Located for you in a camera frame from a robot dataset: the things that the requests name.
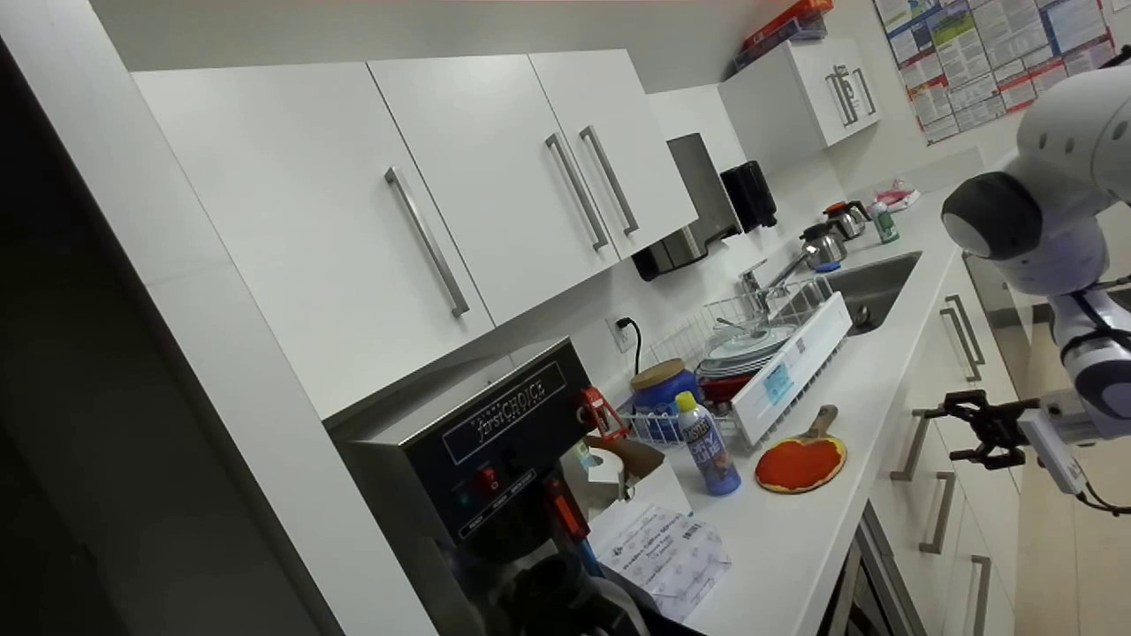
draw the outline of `red object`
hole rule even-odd
[[[818,19],[818,15],[830,12],[830,6],[833,6],[833,0],[794,0],[779,19],[772,19],[755,31],[748,31],[741,40],[741,49],[754,49],[755,42],[775,40],[790,20],[808,20],[808,19]]]
[[[486,494],[486,499],[490,499],[500,488],[502,488],[502,484],[500,484],[495,466],[486,464],[486,466],[474,472],[474,490]]]
[[[728,376],[728,377],[712,377],[705,380],[705,396],[712,403],[731,403],[736,393],[741,393],[741,385],[748,380],[754,376]]]
[[[559,525],[564,529],[564,537],[572,537],[572,539],[589,537],[588,516],[575,508],[575,501],[563,479],[547,484],[547,499],[553,499],[553,514],[555,514]]]
[[[628,433],[628,424],[612,411],[603,393],[596,393],[589,385],[580,393],[580,399],[582,399],[588,424],[596,429],[602,438],[626,438]]]
[[[833,479],[848,456],[844,446],[828,433],[833,418],[838,405],[819,405],[806,433],[784,438],[755,459],[754,479],[779,494],[801,494]]]

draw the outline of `cabinet handle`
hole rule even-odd
[[[423,245],[423,252],[428,252],[428,259],[430,259],[430,266],[434,266],[434,273],[438,273],[438,278],[441,278],[441,287],[450,293],[454,314],[456,318],[468,314],[471,310],[468,296],[462,296],[462,291],[458,291],[458,282],[454,274],[450,259],[438,252],[430,231],[423,226],[418,203],[410,199],[410,191],[404,186],[397,168],[384,168],[384,185],[397,191],[404,211],[410,216],[413,231],[418,231],[418,239]]]
[[[602,226],[602,220],[596,220],[596,208],[595,208],[595,203],[589,203],[589,191],[580,185],[580,172],[575,172],[575,165],[569,164],[569,155],[564,155],[564,148],[563,148],[563,137],[559,137],[559,135],[547,135],[547,137],[543,137],[543,148],[553,148],[553,153],[559,155],[559,164],[563,164],[563,168],[564,168],[564,178],[569,178],[569,186],[575,191],[575,203],[580,203],[580,208],[588,211],[588,224],[589,224],[589,231],[595,231],[595,252],[602,252],[602,246],[609,245],[603,226]]]
[[[861,99],[870,99],[870,118],[876,112],[876,99],[874,99],[874,88],[870,88],[870,78],[861,73],[861,66],[852,66],[859,88],[861,88]]]
[[[950,293],[949,300],[958,307],[958,318],[963,318],[963,324],[966,324],[966,331],[967,331],[967,344],[977,346],[977,364],[985,364],[985,358],[983,358],[983,344],[980,344],[977,327],[967,324],[967,314],[966,314],[963,296],[958,296],[958,293]]]
[[[848,124],[857,124],[859,112],[857,112],[857,92],[852,92],[852,81],[848,81],[848,66],[838,62],[838,66],[833,66],[833,78],[838,78],[838,86],[843,86],[843,92],[844,92]]]
[[[990,616],[990,570],[995,570],[995,562],[985,555],[977,555],[971,562],[983,570],[983,575],[980,575],[980,607],[977,607],[977,636],[983,636],[985,632],[985,616]]]
[[[843,92],[843,81],[838,73],[823,73],[828,88],[833,92],[833,99],[843,104],[843,128],[848,128],[848,104],[844,104],[844,92]]]
[[[941,504],[941,521],[933,523],[933,537],[918,545],[918,552],[925,555],[945,555],[956,490],[958,490],[958,472],[938,472],[938,479],[945,479],[945,504]]]
[[[641,231],[638,211],[633,211],[633,205],[628,205],[628,199],[626,199],[623,179],[616,178],[616,168],[612,168],[612,164],[609,164],[609,155],[603,155],[603,146],[602,146],[596,131],[595,131],[595,128],[582,128],[580,137],[595,146],[595,155],[596,155],[596,164],[602,164],[602,168],[603,168],[603,179],[612,185],[612,196],[616,196],[616,203],[619,203],[623,211],[626,211],[626,236],[638,233],[638,231]]]
[[[913,438],[910,459],[905,459],[900,470],[892,472],[892,479],[913,479],[916,476],[921,438],[925,438],[925,424],[929,424],[925,412],[916,412],[916,418],[918,418],[918,424],[916,424],[916,438]]]
[[[963,344],[963,352],[966,352],[966,362],[967,362],[967,377],[966,377],[966,380],[983,380],[980,362],[977,362],[977,352],[967,350],[967,339],[966,339],[966,327],[963,327],[963,320],[958,320],[958,310],[956,310],[956,307],[941,307],[941,314],[950,318],[956,337],[958,337],[958,344]]]

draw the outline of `paper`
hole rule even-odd
[[[673,623],[686,623],[731,570],[713,529],[646,501],[616,508],[595,525],[589,548],[603,570],[646,595]]]
[[[1104,2],[1131,0],[874,0],[929,146],[1033,107],[1068,73],[1116,58]]]
[[[1071,53],[1108,37],[1108,20],[1096,0],[1059,0],[1046,6],[1056,53]]]
[[[980,40],[995,66],[1050,47],[1036,0],[1002,0],[977,6]]]

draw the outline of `kitchen cabinet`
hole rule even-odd
[[[876,479],[874,504],[887,532],[913,545],[921,537],[921,501],[929,501],[929,472],[949,472],[950,521],[949,548],[938,555],[905,552],[900,575],[916,596],[925,632],[998,632],[1011,625],[1017,575],[1017,484],[1011,470],[980,464],[950,464],[950,451],[977,449],[966,419],[921,419],[949,393],[983,388],[990,403],[1015,399],[1011,377],[990,337],[985,314],[971,293],[963,259],[950,263],[938,307],[918,337],[892,464],[900,466]]]
[[[490,327],[365,62],[134,81],[321,418]]]
[[[321,418],[696,216],[626,53],[134,81]]]
[[[529,58],[371,62],[495,320],[619,263]]]
[[[956,537],[956,562],[950,562],[950,588],[949,588],[950,607],[945,625],[945,632],[956,632],[956,636],[1015,632],[1015,596],[1009,590],[1009,574],[1002,570],[1002,558],[985,539],[983,521],[985,516],[967,508],[967,516],[963,516],[963,525],[956,525],[958,537]]]
[[[892,412],[892,449],[870,504],[892,545],[892,558],[913,595],[921,630],[950,623],[956,525],[967,504],[933,424],[910,405]]]
[[[596,208],[623,259],[688,226],[696,208],[673,153],[646,118],[646,95],[623,49],[537,53],[537,81],[563,124],[563,141],[595,185]]]
[[[881,120],[881,104],[852,40],[780,42],[721,81],[741,153],[764,168],[808,160]]]

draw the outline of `white countertop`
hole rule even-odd
[[[808,494],[768,494],[748,472],[759,451],[731,451],[741,472],[741,490],[728,499],[705,494],[705,479],[686,449],[668,449],[693,514],[724,537],[731,574],[688,616],[688,625],[712,636],[748,632],[818,632],[843,562],[861,521],[866,499],[887,464],[887,412],[900,405],[900,380],[913,369],[916,344],[938,307],[949,270],[958,246],[941,226],[945,196],[921,196],[910,211],[899,211],[900,239],[848,253],[844,273],[921,252],[899,305],[876,331],[848,337],[818,380],[780,418],[768,441],[791,438],[808,429],[823,403],[843,418],[833,433],[848,449],[844,470]]]

